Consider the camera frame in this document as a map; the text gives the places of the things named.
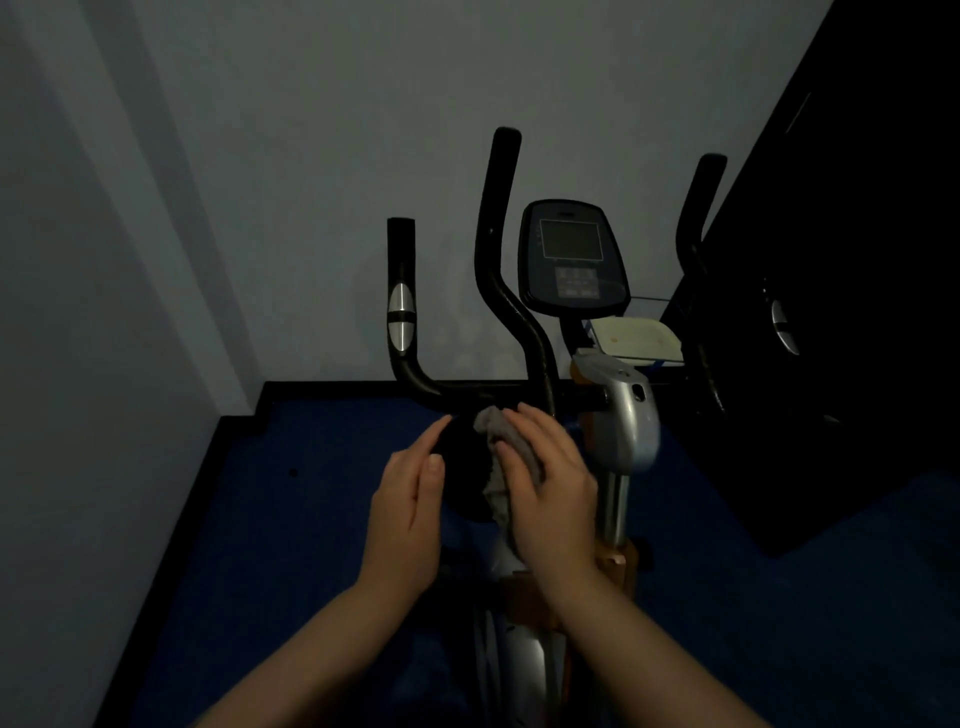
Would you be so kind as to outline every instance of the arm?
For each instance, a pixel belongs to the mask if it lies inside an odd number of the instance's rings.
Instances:
[[[559,423],[525,404],[519,410],[505,415],[536,451],[546,478],[535,491],[519,455],[497,444],[517,547],[627,721],[650,728],[766,726],[596,568],[596,481]]]
[[[221,698],[198,728],[281,728],[329,716],[437,575],[444,461],[430,450],[448,422],[432,424],[387,463],[356,584]]]

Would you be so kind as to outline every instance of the metal post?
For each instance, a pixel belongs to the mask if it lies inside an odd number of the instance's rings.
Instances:
[[[604,471],[600,485],[600,537],[610,546],[627,543],[627,497],[630,476]]]

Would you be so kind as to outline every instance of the left hand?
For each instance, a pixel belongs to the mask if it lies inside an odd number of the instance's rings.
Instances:
[[[440,565],[444,459],[430,450],[449,422],[444,415],[410,448],[390,456],[370,506],[357,586],[395,600],[404,614],[433,583]]]

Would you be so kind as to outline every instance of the finger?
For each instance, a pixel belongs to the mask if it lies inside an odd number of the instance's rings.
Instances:
[[[387,464],[383,468],[383,476],[380,478],[380,485],[383,485],[387,482],[387,479],[393,474],[396,470],[396,464],[400,462],[403,457],[404,450],[400,452],[391,453],[390,459],[387,461]]]
[[[500,466],[507,479],[507,489],[510,491],[510,502],[514,512],[527,512],[537,503],[537,491],[534,490],[534,481],[530,478],[526,463],[515,449],[502,440],[496,444],[496,455],[500,459]]]
[[[526,441],[530,443],[530,447],[534,449],[540,462],[543,463],[543,466],[548,472],[555,473],[559,469],[570,467],[566,455],[564,455],[553,439],[544,432],[537,423],[514,412],[512,409],[503,410],[503,415],[507,418],[507,421],[516,428],[516,431],[523,435]]]
[[[415,482],[415,478],[420,472],[420,467],[430,450],[437,444],[440,433],[444,427],[450,424],[452,418],[449,415],[443,415],[437,422],[423,431],[417,441],[404,452],[403,460],[397,467],[397,476],[404,478],[405,481]]]
[[[428,455],[420,468],[417,488],[417,515],[415,528],[429,528],[440,532],[440,507],[444,500],[444,459],[434,453]]]
[[[569,458],[570,462],[576,465],[584,464],[584,459],[580,456],[577,444],[573,442],[573,438],[570,437],[570,434],[563,425],[543,410],[537,409],[526,402],[521,402],[517,410],[519,410],[520,414],[524,417],[537,423],[541,429],[550,435],[550,438],[557,444],[561,452]]]

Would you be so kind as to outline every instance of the forearm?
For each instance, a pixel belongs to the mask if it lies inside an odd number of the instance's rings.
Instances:
[[[631,725],[767,725],[601,573],[558,590],[551,602]]]
[[[356,585],[318,612],[218,702],[198,728],[286,728],[330,709],[395,633],[408,605]]]

